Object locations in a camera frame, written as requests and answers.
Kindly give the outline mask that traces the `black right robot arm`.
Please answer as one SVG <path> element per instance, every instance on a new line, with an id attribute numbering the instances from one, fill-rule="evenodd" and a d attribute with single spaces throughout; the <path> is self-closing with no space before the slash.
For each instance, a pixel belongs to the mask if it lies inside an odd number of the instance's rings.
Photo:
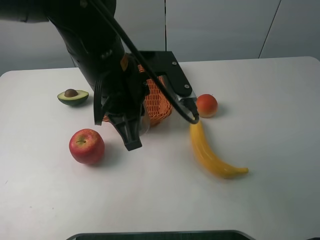
<path id="1" fill-rule="evenodd" d="M 114 0 L 3 0 L 0 18 L 24 23 L 51 22 L 91 86 L 96 125 L 104 117 L 117 130 L 127 150 L 142 146 L 140 125 L 145 114 L 146 80 L 126 54 L 121 38 L 99 12 L 113 15 Z"/>

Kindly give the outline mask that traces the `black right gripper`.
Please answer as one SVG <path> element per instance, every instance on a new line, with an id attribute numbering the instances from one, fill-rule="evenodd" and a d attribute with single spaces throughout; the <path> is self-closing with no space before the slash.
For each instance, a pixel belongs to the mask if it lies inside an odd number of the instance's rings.
<path id="1" fill-rule="evenodd" d="M 141 148 L 139 135 L 143 103 L 148 94 L 147 75 L 131 54 L 124 54 L 119 68 L 102 74 L 94 86 L 94 123 L 101 125 L 108 117 L 128 151 Z"/>

